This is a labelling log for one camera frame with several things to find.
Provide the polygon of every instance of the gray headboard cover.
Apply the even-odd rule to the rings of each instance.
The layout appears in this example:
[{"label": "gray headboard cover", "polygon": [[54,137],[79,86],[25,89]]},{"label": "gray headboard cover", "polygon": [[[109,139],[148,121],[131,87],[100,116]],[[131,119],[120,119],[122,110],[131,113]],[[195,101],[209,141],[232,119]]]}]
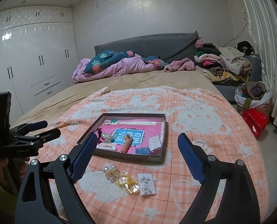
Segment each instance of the gray headboard cover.
[{"label": "gray headboard cover", "polygon": [[195,48],[197,39],[197,31],[194,33],[145,35],[97,45],[95,53],[99,54],[107,49],[115,52],[134,50],[143,58],[153,55],[167,63],[186,57],[194,61],[193,57],[197,53]]}]

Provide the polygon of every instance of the green sleeve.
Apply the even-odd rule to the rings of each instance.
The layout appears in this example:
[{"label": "green sleeve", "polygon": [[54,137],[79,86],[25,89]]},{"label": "green sleeve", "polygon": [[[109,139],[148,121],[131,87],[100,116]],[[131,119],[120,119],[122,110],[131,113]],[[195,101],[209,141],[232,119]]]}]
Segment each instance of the green sleeve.
[{"label": "green sleeve", "polygon": [[17,196],[10,194],[0,186],[0,209],[6,215],[14,217]]}]

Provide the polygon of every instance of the blue book cover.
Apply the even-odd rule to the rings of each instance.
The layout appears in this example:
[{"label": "blue book cover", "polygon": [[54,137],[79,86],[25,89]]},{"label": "blue book cover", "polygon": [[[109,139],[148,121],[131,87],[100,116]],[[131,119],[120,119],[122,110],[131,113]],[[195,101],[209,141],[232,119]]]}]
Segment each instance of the blue book cover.
[{"label": "blue book cover", "polygon": [[133,139],[131,146],[139,146],[142,142],[143,130],[131,130],[131,129],[115,129],[113,133],[114,140],[112,141],[115,144],[124,144],[124,137],[128,134]]}]

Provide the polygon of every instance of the red plastic bag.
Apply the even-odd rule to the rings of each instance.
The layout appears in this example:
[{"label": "red plastic bag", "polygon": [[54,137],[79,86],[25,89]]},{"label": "red plastic bag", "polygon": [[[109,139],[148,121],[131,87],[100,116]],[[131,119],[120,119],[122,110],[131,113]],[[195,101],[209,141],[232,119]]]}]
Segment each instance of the red plastic bag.
[{"label": "red plastic bag", "polygon": [[254,108],[244,111],[241,116],[256,138],[260,136],[261,131],[265,129],[268,123],[268,117]]}]

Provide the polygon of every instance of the power cord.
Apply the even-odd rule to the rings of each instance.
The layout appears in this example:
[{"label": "power cord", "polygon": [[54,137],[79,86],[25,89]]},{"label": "power cord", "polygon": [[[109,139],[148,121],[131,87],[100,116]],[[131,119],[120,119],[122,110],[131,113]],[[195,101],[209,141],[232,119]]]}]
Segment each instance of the power cord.
[{"label": "power cord", "polygon": [[[245,25],[244,28],[239,32],[239,34],[242,32],[241,35],[243,35],[244,29],[245,29],[246,25]],[[231,42],[232,40],[238,39],[238,38],[241,36],[241,35],[239,35],[239,34],[238,34],[235,38],[229,40],[227,43]]]}]

